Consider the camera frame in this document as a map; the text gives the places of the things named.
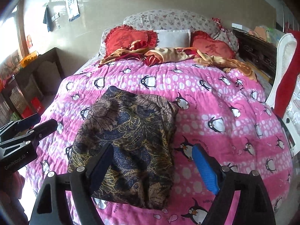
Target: pink bedspread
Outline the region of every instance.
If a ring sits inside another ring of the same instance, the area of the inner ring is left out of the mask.
[[[101,68],[94,63],[82,74],[63,80],[54,102],[42,116],[42,122],[51,118],[59,122],[57,132],[40,142],[38,159],[28,165],[27,180],[38,191],[50,170],[66,172],[73,140],[89,106],[109,86],[116,86],[136,94],[164,96],[181,109],[176,119],[174,186],[168,206],[157,211],[96,200],[106,225],[202,222],[214,195],[205,188],[192,161],[195,143],[201,143],[209,155],[234,171],[258,170],[277,210],[288,194],[292,162],[279,121],[268,106],[259,102],[265,101],[261,85],[237,70],[226,74],[194,63],[186,60],[147,67],[129,60]],[[67,198],[72,218],[79,223],[70,192]],[[195,201],[197,213],[192,215],[190,208]],[[226,224],[231,224],[236,206],[235,197]]]

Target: white chair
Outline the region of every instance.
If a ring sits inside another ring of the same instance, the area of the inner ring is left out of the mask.
[[[266,100],[266,103],[270,107],[275,107],[275,96],[278,85],[291,63],[296,46],[297,41],[292,34],[285,34],[279,41],[277,47],[277,68],[275,81],[271,93]],[[293,96],[282,120],[295,142],[293,153],[296,155],[300,151],[300,76],[297,78]]]

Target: white pillow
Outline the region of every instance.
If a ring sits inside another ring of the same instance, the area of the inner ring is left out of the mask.
[[[171,30],[157,30],[157,47],[176,48],[176,47],[190,47],[191,31],[171,31]]]

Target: wall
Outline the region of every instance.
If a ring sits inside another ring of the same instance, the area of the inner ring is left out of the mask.
[[[69,22],[65,0],[50,0],[51,15],[60,12],[61,16],[55,21],[54,31],[48,33],[46,25],[42,24],[46,6],[41,4],[45,1],[25,0],[25,35],[31,35],[31,51],[44,53],[58,47],[67,76],[97,53],[105,28],[145,10],[190,10],[210,18],[220,18],[227,28],[232,22],[252,29],[260,24],[272,27],[276,20],[275,9],[265,0],[78,0],[80,17]]]
[[[282,4],[284,4],[284,2],[282,0],[265,0],[265,1],[276,9],[276,21],[277,23],[280,24],[281,27],[283,27]],[[294,19],[295,30],[298,30],[298,22],[286,5],[284,5],[284,19],[285,22],[289,20],[290,24],[292,25]]]

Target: yellow basket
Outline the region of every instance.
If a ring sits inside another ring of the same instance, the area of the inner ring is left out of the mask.
[[[20,65],[25,68],[28,64],[31,63],[32,60],[34,60],[35,58],[38,57],[38,52],[34,51],[30,54],[28,54],[26,57],[24,57],[21,61],[20,61]]]

